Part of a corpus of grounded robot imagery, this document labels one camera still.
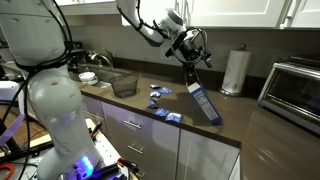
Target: cabinet drawer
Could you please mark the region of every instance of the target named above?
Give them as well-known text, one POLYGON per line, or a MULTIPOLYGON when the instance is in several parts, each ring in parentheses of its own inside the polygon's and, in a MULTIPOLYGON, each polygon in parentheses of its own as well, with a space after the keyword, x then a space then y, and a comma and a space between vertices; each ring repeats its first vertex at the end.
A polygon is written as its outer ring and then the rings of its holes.
POLYGON ((117 129, 115 133, 121 131, 121 134, 131 133, 130 136, 139 136, 141 139, 147 138, 172 146, 177 145, 178 128, 110 104, 102 104, 107 125, 110 129, 117 129))
POLYGON ((141 139, 130 133, 119 135, 112 130, 109 132, 112 134, 112 145, 115 149, 136 156, 144 162, 167 164, 175 163, 177 159, 178 140, 177 144, 172 146, 157 140, 141 139))
POLYGON ((167 161, 165 164, 158 163, 150 159, 149 162, 143 161, 139 156, 118 151, 118 153, 127 160, 138 164, 139 179, 145 180, 174 180, 176 174, 176 161, 167 161))

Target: drawer handle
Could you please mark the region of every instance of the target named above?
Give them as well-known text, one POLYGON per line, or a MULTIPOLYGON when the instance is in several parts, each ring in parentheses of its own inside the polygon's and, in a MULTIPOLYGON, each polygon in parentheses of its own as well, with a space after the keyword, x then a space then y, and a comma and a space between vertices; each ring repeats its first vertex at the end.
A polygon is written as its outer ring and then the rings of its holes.
POLYGON ((146 173, 143 173, 142 175, 141 175, 141 174, 139 174, 139 173, 136 173, 136 175, 137 175, 139 178, 144 179, 144 176, 146 175, 146 173))
POLYGON ((136 127, 136 128, 138 128, 138 129, 141 129, 141 124, 139 123, 139 124, 134 124, 134 123, 132 123, 131 122, 131 120, 129 120, 129 121, 123 121, 124 123, 126 123, 126 124, 129 124, 129 125, 131 125, 131 126, 133 126, 133 127, 136 127))
POLYGON ((140 150, 138 150, 138 149, 134 148, 134 144, 132 144, 132 146, 129 146, 129 145, 128 145, 128 148, 136 151, 137 153, 143 154, 143 152, 142 152, 143 148, 141 148, 140 150))

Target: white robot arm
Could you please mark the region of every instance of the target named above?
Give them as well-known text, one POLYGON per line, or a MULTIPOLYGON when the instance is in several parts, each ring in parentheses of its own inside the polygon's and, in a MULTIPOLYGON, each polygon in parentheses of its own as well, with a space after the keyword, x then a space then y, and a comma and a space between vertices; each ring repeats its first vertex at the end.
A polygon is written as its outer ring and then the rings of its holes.
MULTIPOLYGON (((116 3, 121 15, 151 46, 160 46, 165 39, 172 41, 166 55, 175 55, 179 49, 186 59, 178 58, 186 74, 193 74, 194 65, 200 60, 209 59, 205 43, 204 47, 193 43, 197 35, 185 28, 174 10, 150 26, 139 16, 140 0, 116 3)), ((58 16, 51 0, 5 0, 0 5, 0 26, 28 82, 30 103, 54 144, 38 166, 38 179, 88 179, 101 157, 86 128, 80 90, 67 72, 67 38, 66 33, 61 34, 64 31, 58 16)))

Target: paper towel roll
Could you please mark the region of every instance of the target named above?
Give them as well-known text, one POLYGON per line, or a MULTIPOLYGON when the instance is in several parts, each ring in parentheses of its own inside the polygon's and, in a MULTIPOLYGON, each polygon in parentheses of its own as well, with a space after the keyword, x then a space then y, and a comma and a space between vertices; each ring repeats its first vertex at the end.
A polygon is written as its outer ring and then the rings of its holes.
POLYGON ((239 95, 246 77, 251 52, 231 50, 226 74, 222 83, 222 91, 230 95, 239 95))

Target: blue light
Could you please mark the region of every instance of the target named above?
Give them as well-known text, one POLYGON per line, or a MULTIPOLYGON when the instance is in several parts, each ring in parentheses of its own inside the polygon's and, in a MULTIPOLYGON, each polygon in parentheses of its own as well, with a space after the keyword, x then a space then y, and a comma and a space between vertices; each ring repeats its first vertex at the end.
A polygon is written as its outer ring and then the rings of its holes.
POLYGON ((83 174, 86 174, 85 177, 90 176, 93 173, 93 166, 91 162, 89 161, 87 156, 83 156, 81 158, 82 164, 85 168, 85 172, 83 174))

